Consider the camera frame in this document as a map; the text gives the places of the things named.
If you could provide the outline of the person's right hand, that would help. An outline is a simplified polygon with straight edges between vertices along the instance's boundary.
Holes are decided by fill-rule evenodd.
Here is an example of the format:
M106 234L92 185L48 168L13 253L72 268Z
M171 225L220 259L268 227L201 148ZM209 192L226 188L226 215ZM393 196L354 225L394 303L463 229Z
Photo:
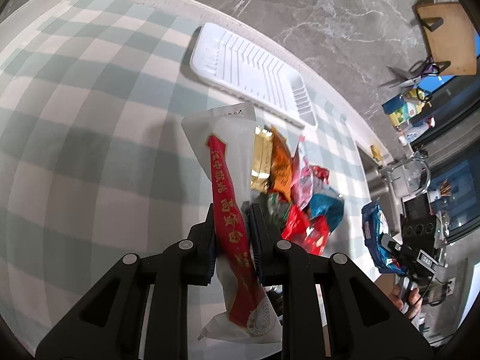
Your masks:
M407 300L403 300L400 297L400 286L395 285L391 290L388 298L391 302L397 307L399 311L402 311L405 305L408 305L408 310L405 313L405 316L409 320L413 320L421 311L422 308L422 296L420 295L419 288L413 289L409 295Z

